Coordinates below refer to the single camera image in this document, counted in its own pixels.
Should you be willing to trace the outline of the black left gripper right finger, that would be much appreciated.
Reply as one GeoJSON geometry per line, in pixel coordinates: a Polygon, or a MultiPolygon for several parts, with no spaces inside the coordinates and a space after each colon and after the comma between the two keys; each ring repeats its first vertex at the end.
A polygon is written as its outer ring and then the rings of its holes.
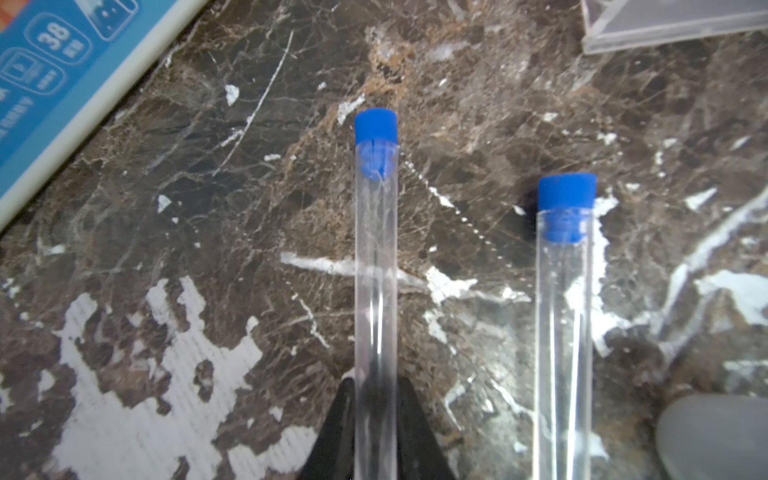
{"type": "Polygon", "coordinates": [[[455,480],[411,381],[398,377],[397,458],[400,480],[455,480]]]}

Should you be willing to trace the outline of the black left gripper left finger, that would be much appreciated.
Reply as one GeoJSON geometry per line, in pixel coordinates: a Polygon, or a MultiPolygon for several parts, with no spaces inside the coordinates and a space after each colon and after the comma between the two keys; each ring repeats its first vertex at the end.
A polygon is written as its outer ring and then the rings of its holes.
{"type": "Polygon", "coordinates": [[[353,478],[354,415],[355,383],[352,378],[346,378],[339,385],[298,480],[353,478]]]}

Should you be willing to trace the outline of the blue capped test tube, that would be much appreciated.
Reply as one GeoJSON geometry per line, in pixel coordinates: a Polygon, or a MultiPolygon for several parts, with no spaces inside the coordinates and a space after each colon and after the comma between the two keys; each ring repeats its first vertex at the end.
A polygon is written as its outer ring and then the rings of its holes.
{"type": "Polygon", "coordinates": [[[396,114],[356,115],[355,446],[357,479],[395,479],[397,466],[396,114]]]}
{"type": "Polygon", "coordinates": [[[587,479],[592,427],[593,210],[597,178],[542,178],[537,190],[532,476],[587,479]]]}

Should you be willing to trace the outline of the clear test tube rack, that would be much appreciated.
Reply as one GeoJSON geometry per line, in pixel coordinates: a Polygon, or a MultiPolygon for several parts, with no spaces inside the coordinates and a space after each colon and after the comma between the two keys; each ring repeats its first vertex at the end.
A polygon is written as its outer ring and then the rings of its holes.
{"type": "Polygon", "coordinates": [[[767,28],[765,0],[582,1],[586,54],[767,28]]]}

